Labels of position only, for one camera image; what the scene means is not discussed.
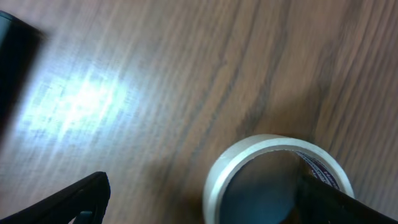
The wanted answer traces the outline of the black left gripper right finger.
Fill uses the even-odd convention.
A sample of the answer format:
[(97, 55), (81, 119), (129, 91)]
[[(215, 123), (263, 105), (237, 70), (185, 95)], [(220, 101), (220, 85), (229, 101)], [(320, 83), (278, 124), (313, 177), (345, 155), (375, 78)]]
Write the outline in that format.
[(309, 175), (298, 179), (295, 208), (299, 222), (306, 224), (397, 224), (396, 220)]

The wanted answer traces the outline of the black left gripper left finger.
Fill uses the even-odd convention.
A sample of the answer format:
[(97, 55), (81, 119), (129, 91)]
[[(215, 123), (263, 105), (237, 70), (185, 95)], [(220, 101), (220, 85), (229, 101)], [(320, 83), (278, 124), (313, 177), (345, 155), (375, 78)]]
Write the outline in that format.
[(94, 172), (1, 223), (102, 223), (110, 195), (106, 173)]

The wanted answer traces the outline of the white tape roll purple print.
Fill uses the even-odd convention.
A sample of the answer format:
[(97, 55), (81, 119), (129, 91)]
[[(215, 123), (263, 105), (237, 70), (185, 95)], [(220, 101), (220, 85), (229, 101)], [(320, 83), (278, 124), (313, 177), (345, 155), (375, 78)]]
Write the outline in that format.
[(206, 224), (220, 222), (221, 199), (233, 176), (255, 157), (274, 151), (292, 151), (307, 164), (315, 178), (355, 198), (343, 168), (322, 148), (307, 141), (275, 134), (242, 139), (223, 152), (211, 167), (203, 189), (203, 216)]

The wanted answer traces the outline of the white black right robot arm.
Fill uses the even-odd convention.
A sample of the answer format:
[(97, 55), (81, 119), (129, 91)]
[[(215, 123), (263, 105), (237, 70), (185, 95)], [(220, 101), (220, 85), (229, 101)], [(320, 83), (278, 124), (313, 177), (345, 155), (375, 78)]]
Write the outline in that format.
[(1, 137), (11, 123), (44, 33), (1, 11)]

